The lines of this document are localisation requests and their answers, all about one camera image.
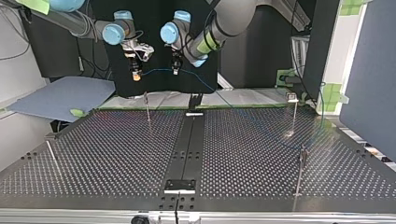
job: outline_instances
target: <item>metal rod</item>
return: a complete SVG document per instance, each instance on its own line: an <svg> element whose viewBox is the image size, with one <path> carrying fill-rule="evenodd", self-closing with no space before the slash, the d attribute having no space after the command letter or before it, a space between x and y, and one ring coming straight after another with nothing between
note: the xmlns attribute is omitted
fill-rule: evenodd
<svg viewBox="0 0 396 224"><path fill-rule="evenodd" d="M148 121L151 121L150 117L149 117L149 97L148 97L148 93L145 91L145 104L146 104L146 111L148 113Z"/></svg>
<svg viewBox="0 0 396 224"><path fill-rule="evenodd" d="M46 141L46 143L47 143L47 146L49 147L50 155L52 156L52 158L53 158L55 161L57 161L58 159L56 158L55 153L54 153L53 150L52 150L52 146L50 145L50 141Z"/></svg>

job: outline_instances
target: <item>black cable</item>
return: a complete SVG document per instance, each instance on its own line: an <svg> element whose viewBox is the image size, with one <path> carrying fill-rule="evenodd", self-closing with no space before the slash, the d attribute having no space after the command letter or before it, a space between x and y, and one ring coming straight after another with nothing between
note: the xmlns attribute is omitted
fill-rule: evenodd
<svg viewBox="0 0 396 224"><path fill-rule="evenodd" d="M90 60L88 60L88 59L86 59L85 57L83 57L82 56L82 53L81 53L81 48L79 47L79 42L78 42L78 38L76 38L76 43L77 43L77 49L78 49L78 57L83 61L83 62L85 62L91 69L92 69L92 74L90 75L90 77L94 77L95 76L95 74L97 75L97 76L99 76L101 79L105 79L105 77L103 77L101 74L99 74L97 71L96 71L96 66L95 66L95 64L93 63L93 62L91 62Z"/></svg>
<svg viewBox="0 0 396 224"><path fill-rule="evenodd" d="M103 69L101 68L97 63L96 63L96 59L95 59L95 42L94 40L92 40L92 62L95 65L95 67L97 69L99 69L102 72L107 72L108 69L110 69L110 62L108 62L107 68Z"/></svg>
<svg viewBox="0 0 396 224"><path fill-rule="evenodd" d="M295 3L294 3L293 12L292 12L292 15L291 15L291 22L290 22L290 50L291 50L291 58L292 58L292 62L293 62L294 65L296 66L296 68L297 68L298 66L297 66L297 61L296 61L296 59L294 58L292 37L293 37L294 17L295 17L295 13L296 13L296 10L297 10L297 4L298 4L298 1L296 0ZM303 77L301 76L299 69L296 69L296 72L297 72L297 73L296 73L296 74L297 74L297 77L301 80L301 84L303 85L306 94L307 94L307 95L309 96L309 98L312 100L312 103L315 105L315 107L317 107L317 106L318 106L317 103L314 102L315 99L314 99L314 98L312 97L312 95L309 93L308 88L307 88L307 87L305 86L305 84L304 84Z"/></svg>
<svg viewBox="0 0 396 224"><path fill-rule="evenodd" d="M29 48L30 48L30 44L27 45L26 50L24 50L22 53L19 53L19 54L14 55L14 56L6 57L6 58L0 58L0 61L5 61L5 60L10 60L10 59L15 59L15 58L21 57L22 55L24 55L25 53L27 53L27 51L29 50Z"/></svg>
<svg viewBox="0 0 396 224"><path fill-rule="evenodd" d="M224 47L224 44L223 44L223 45L219 45L219 44L218 44L218 42L216 41L215 37L213 36L212 27L211 27L211 26L208 27L208 30L209 30L209 33L210 33L210 35L211 35L211 37L212 37L213 42L214 42L215 45L216 45L216 49L213 49L212 46L209 45L209 41L207 40L207 37L206 37L206 35L207 35L207 33L206 33L206 26L207 26L207 24L209 23L210 16L212 16L212 15L215 16L215 14L213 14L214 11L215 11L215 10L214 10L214 8L213 8L213 9L211 9L211 10L209 11L209 13L207 14L206 19L205 19L205 23L204 23L204 29L203 29L202 32L204 33L204 41L205 41L206 46L207 46L211 51L217 52L217 51L220 51L220 50ZM192 53L191 53L191 49L189 48L188 45L189 45L189 43L192 41L192 38L191 38L189 41L187 41L187 37L188 37L189 34L190 34L190 33L188 33L188 34L186 34L186 35L184 36L184 46L183 46L183 44L181 44L181 50L183 50L184 48L186 48L187 52L190 54L190 56L191 56L193 59L198 60L198 61L201 61L201 60L202 60L201 58L195 57L195 56L192 55Z"/></svg>
<svg viewBox="0 0 396 224"><path fill-rule="evenodd" d="M14 15L17 17L17 19L20 20L20 18L18 17L18 15L16 15L15 12L12 11L11 8L6 7L6 6L1 6L1 8L6 8L6 9L10 10L12 13L14 13ZM19 35L19 36L20 36L24 41L26 41L26 43L27 43L27 47L26 47L26 49L25 49L23 52L21 52L21 53L19 53L19 54L16 54L16 55L14 55L14 56L9 56L9 57L5 57L5 58L0 58L0 61L11 60L11 59L15 59L15 58L21 57L22 55L26 54L27 51L28 51L29 48L30 48L30 43L29 43L29 41L28 41L27 38L26 38L26 33L23 31L23 26L22 26L22 24L21 24L21 21L20 21L20 25L21 25L21 28L22 28L22 34L19 33L18 29L14 26L14 24L11 22L11 20L8 18L8 16L6 15L6 13L5 13L3 10L1 10L0 13L2 13L2 16L4 16L5 20L6 20L7 22L9 22L9 24L10 24L10 25L12 26L12 28L15 30L15 32L17 33L17 35Z"/></svg>

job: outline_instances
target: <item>metal bracket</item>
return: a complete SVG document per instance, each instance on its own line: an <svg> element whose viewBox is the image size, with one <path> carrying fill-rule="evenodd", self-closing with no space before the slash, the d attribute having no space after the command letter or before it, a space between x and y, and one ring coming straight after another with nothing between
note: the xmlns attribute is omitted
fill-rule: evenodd
<svg viewBox="0 0 396 224"><path fill-rule="evenodd" d="M308 16L306 16L298 3L295 12L293 12L296 1L297 0L258 0L257 6L267 5L273 7L290 23L294 14L293 26L301 32L305 29L305 26L311 22L311 20L309 20Z"/></svg>
<svg viewBox="0 0 396 224"><path fill-rule="evenodd" d="M195 194L195 180L167 180L165 194Z"/></svg>

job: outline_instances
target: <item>green tape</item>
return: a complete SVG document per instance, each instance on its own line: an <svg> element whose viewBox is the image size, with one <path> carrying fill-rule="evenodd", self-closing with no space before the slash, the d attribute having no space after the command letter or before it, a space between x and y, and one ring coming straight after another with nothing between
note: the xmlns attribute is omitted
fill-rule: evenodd
<svg viewBox="0 0 396 224"><path fill-rule="evenodd" d="M341 84L327 83L323 87L324 111L334 112L341 99Z"/></svg>
<svg viewBox="0 0 396 224"><path fill-rule="evenodd" d="M80 109L71 109L70 113L76 118L84 118L85 116L87 116L87 114Z"/></svg>
<svg viewBox="0 0 396 224"><path fill-rule="evenodd" d="M212 35L210 33L206 34L206 40L207 40L207 45L205 40L203 39L202 42L198 45L198 50L203 53L203 54L207 54L210 51L212 51L212 49L218 49L218 44L215 42L215 40L212 38Z"/></svg>
<svg viewBox="0 0 396 224"><path fill-rule="evenodd" d="M285 77L295 77L295 70L294 69L289 69L289 70L277 70L276 74L276 85L278 87L293 87L293 84L286 84L284 81L280 80L280 77L285 76Z"/></svg>
<svg viewBox="0 0 396 224"><path fill-rule="evenodd" d="M363 0L344 0L343 5L341 5L341 16L351 16L359 15L361 12L361 6L363 5Z"/></svg>
<svg viewBox="0 0 396 224"><path fill-rule="evenodd" d="M17 2L45 15L48 15L50 12L50 0L17 0Z"/></svg>

